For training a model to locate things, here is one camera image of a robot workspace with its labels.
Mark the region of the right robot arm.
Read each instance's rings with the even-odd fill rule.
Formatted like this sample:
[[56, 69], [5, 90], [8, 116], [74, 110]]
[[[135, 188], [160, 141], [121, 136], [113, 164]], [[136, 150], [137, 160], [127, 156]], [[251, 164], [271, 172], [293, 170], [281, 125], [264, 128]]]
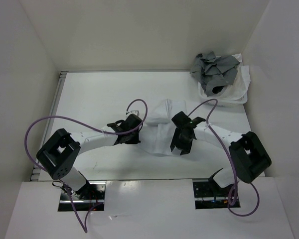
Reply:
[[176, 126], [170, 149], [178, 149], [180, 155], [189, 154], [194, 140], [200, 140], [225, 149], [230, 156], [230, 168], [216, 171], [208, 184], [209, 192], [221, 195], [235, 181], [252, 183], [272, 164], [258, 136], [213, 126], [201, 117], [191, 119], [184, 112], [177, 113], [171, 121]]

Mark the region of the grey skirt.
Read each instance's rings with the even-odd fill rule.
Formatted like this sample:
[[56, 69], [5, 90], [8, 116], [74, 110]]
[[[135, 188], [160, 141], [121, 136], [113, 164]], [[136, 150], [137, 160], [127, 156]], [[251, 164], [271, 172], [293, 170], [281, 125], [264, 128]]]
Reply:
[[206, 96], [211, 97], [222, 93], [225, 88], [234, 84], [240, 61], [232, 56], [216, 56], [213, 51], [198, 54], [190, 69]]

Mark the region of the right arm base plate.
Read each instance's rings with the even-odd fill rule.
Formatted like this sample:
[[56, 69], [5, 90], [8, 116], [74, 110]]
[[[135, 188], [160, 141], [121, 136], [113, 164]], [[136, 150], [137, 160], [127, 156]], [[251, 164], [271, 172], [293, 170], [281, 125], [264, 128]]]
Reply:
[[228, 194], [233, 186], [221, 188], [213, 179], [193, 180], [195, 209], [222, 209], [228, 207]]

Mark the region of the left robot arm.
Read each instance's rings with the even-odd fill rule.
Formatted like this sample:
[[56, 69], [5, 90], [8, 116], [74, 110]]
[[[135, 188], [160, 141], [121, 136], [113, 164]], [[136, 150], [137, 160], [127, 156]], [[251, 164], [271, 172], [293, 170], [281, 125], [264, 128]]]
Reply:
[[36, 154], [46, 172], [53, 180], [60, 180], [76, 198], [84, 199], [93, 189], [88, 180], [74, 167], [76, 158], [87, 151], [118, 144], [138, 144], [139, 129], [132, 131], [142, 120], [130, 114], [125, 120], [109, 123], [102, 130], [69, 133], [61, 128]]

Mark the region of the white skirt in pile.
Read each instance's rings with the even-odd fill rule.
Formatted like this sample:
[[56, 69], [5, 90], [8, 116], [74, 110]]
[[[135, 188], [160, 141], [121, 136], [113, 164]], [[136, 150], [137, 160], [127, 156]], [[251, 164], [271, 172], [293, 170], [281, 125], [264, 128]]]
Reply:
[[240, 64], [233, 85], [226, 86], [220, 94], [215, 95], [220, 107], [235, 107], [247, 102], [247, 91], [251, 82], [249, 66], [244, 65], [242, 54], [233, 55]]

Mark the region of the white skirt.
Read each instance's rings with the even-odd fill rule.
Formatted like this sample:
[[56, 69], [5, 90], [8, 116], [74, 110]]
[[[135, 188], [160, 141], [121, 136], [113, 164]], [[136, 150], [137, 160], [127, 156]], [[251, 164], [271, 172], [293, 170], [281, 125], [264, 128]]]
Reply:
[[215, 95], [220, 107], [235, 107], [247, 102], [247, 91], [251, 82], [249, 66], [244, 65], [242, 54], [233, 55], [240, 64], [233, 85], [226, 86], [220, 94]]
[[179, 149], [170, 149], [176, 129], [171, 119], [179, 112], [186, 113], [186, 102], [166, 99], [147, 116], [140, 131], [137, 147], [155, 156], [179, 156]]

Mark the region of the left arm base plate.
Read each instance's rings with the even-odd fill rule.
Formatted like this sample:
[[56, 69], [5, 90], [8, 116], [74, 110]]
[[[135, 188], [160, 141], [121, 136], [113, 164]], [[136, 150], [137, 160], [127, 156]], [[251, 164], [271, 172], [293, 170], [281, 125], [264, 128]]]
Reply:
[[78, 212], [86, 212], [93, 208], [92, 211], [104, 211], [105, 207], [105, 181], [90, 181], [90, 188], [82, 192], [80, 195], [76, 194], [71, 188], [70, 196], [68, 196], [64, 185], [61, 182], [54, 181], [52, 185], [60, 188], [59, 212], [72, 212], [70, 198], [72, 199], [75, 209]]

